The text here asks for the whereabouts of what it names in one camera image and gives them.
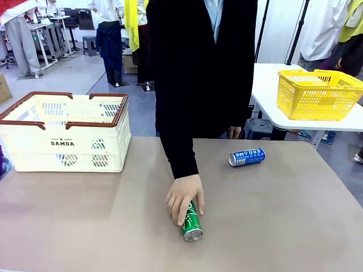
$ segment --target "table surface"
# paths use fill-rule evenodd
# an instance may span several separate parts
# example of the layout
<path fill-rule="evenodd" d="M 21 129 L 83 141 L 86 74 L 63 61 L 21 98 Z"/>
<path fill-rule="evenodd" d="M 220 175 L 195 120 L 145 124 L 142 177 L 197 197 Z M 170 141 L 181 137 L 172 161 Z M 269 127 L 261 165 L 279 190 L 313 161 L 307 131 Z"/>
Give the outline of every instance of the table surface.
<path fill-rule="evenodd" d="M 264 162 L 228 165 L 230 152 L 255 147 Z M 172 175 L 159 139 L 133 137 L 121 174 L 10 172 L 0 182 L 0 268 L 362 271 L 363 210 L 308 143 L 198 139 L 195 151 L 201 240 L 184 241 L 167 215 Z"/>
<path fill-rule="evenodd" d="M 69 15 L 65 15 L 65 16 L 57 16 L 57 17 L 49 17 L 50 20 L 63 20 L 63 19 L 67 19 L 69 18 Z"/>
<path fill-rule="evenodd" d="M 29 28 L 30 30 L 36 30 L 36 29 L 38 29 L 38 28 L 41 28 L 41 27 L 47 27 L 47 26 L 49 26 L 49 25 L 51 25 L 51 24 L 28 24 L 28 28 Z"/>
<path fill-rule="evenodd" d="M 277 106 L 278 72 L 280 70 L 299 70 L 298 65 L 255 64 L 254 87 L 252 95 L 261 110 L 278 128 L 311 129 L 337 131 L 363 131 L 363 107 L 356 104 L 341 121 L 300 121 L 290 120 Z"/>

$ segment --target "hand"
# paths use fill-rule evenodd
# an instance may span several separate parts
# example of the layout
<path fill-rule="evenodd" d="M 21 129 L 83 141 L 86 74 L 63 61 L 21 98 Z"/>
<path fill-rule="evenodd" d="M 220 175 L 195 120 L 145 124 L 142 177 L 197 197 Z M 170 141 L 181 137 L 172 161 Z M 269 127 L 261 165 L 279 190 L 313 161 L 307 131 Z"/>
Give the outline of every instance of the hand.
<path fill-rule="evenodd" d="M 341 58 L 340 58 L 340 60 L 338 61 L 338 63 L 335 65 L 335 67 L 334 67 L 336 70 L 339 70 L 339 69 L 341 69 Z"/>
<path fill-rule="evenodd" d="M 177 178 L 171 186 L 165 199 L 168 212 L 175 224 L 184 223 L 190 202 L 197 197 L 199 213 L 204 213 L 204 191 L 199 175 Z"/>
<path fill-rule="evenodd" d="M 230 126 L 228 139 L 238 139 L 242 131 L 240 126 Z"/>

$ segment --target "light blue shirt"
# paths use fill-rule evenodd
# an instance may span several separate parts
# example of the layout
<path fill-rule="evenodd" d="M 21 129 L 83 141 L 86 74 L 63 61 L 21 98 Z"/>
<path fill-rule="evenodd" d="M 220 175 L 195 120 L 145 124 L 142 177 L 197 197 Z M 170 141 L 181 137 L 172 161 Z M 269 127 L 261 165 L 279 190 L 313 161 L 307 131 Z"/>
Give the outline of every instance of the light blue shirt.
<path fill-rule="evenodd" d="M 214 40 L 217 42 L 218 33 L 220 31 L 220 24 L 222 19 L 223 3 L 224 0 L 204 0 L 206 9 L 212 23 L 214 32 Z"/>

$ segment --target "black jacket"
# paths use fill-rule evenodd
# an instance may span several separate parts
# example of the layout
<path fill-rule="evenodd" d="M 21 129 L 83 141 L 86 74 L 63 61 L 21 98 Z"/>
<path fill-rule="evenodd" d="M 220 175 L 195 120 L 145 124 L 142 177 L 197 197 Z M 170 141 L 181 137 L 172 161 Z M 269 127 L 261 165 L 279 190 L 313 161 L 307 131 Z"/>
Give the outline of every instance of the black jacket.
<path fill-rule="evenodd" d="M 244 125 L 256 14 L 257 0 L 224 0 L 215 43 L 204 0 L 149 1 L 156 128 L 175 179 L 198 173 L 193 138 L 218 138 Z"/>
<path fill-rule="evenodd" d="M 341 57 L 340 71 L 356 77 L 363 67 L 363 34 L 357 35 L 354 42 Z"/>

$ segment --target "yellow vest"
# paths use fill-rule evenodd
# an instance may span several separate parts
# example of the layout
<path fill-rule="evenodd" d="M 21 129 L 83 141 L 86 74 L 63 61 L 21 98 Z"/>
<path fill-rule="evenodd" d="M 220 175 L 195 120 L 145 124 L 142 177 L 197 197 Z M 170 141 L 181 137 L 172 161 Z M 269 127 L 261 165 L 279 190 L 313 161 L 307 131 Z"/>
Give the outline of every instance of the yellow vest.
<path fill-rule="evenodd" d="M 363 20 L 361 20 L 360 24 L 354 28 L 354 27 L 346 27 L 346 23 L 348 19 L 352 16 L 353 12 L 358 8 L 360 4 L 363 3 L 363 0 L 353 0 L 351 10 L 349 11 L 349 15 L 344 23 L 343 30 L 341 31 L 341 35 L 339 38 L 339 41 L 341 43 L 345 43 L 346 41 L 349 41 L 351 37 L 357 36 L 359 34 L 363 34 Z"/>
<path fill-rule="evenodd" d="M 145 9 L 148 3 L 149 0 L 145 0 Z M 129 44 L 132 51 L 139 48 L 137 27 L 137 0 L 125 0 L 125 28 L 129 36 Z"/>

